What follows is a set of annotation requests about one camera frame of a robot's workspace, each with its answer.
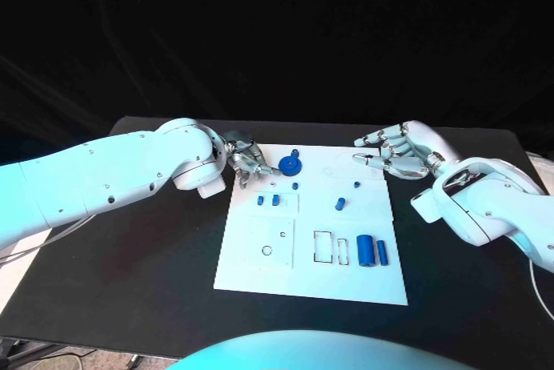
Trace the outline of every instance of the black table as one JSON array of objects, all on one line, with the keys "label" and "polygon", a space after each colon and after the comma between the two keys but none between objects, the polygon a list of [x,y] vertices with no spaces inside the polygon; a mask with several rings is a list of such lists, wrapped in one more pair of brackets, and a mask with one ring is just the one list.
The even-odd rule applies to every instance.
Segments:
[{"label": "black table", "polygon": [[[112,134],[154,130],[163,122],[124,118]],[[350,146],[378,129],[203,123],[218,132],[249,131],[259,143],[327,146]],[[438,132],[466,156],[500,158],[539,181],[511,132]],[[223,178],[231,187],[231,169]],[[443,221],[422,221],[410,198],[430,187],[431,178],[386,180],[407,307],[213,290],[231,190],[202,199],[169,182],[154,197],[98,215],[40,251],[0,315],[0,336],[183,357],[254,332],[314,329],[391,340],[480,369],[554,368],[554,322],[515,244],[502,238],[473,247]],[[554,275],[535,272],[554,305]]]}]

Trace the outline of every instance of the black curtain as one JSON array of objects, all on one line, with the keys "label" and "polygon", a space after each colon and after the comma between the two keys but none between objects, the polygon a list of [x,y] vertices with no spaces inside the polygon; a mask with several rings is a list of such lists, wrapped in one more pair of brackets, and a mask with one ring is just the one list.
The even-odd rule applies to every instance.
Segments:
[{"label": "black curtain", "polygon": [[3,163],[107,135],[125,115],[418,119],[554,149],[551,0],[1,5]]}]

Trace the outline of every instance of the blue battery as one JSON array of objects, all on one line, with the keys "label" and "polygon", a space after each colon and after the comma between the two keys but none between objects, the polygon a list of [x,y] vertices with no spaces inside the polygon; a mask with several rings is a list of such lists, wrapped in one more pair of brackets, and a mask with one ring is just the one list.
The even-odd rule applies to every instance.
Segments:
[{"label": "blue battery", "polygon": [[386,258],[386,249],[384,248],[384,241],[378,240],[378,262],[381,266],[386,266],[389,264],[389,259]]},{"label": "blue battery", "polygon": [[345,198],[339,198],[337,199],[337,204],[334,205],[334,209],[342,211],[343,210],[343,204],[346,203],[346,199]]},{"label": "blue battery", "polygon": [[369,235],[358,235],[355,241],[358,243],[358,263],[363,267],[375,266],[375,248],[372,246],[372,237]]}]

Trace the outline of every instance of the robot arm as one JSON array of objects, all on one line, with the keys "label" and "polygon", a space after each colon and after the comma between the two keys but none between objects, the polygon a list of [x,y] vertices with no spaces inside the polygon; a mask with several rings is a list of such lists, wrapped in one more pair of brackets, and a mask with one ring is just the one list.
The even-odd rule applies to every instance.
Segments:
[{"label": "robot arm", "polygon": [[402,179],[434,175],[433,188],[411,199],[424,220],[431,223],[443,218],[459,237],[476,246],[508,236],[536,265],[554,272],[554,243],[547,240],[554,231],[554,198],[528,175],[499,159],[463,159],[417,121],[366,135],[355,145],[379,141],[381,157],[355,154],[352,158]]},{"label": "robot arm", "polygon": [[147,198],[173,180],[203,198],[225,189],[226,160],[258,152],[242,175],[271,174],[257,144],[241,134],[226,141],[192,119],[174,119],[156,131],[86,142],[42,158],[0,167],[3,226],[0,250],[26,236]]}]

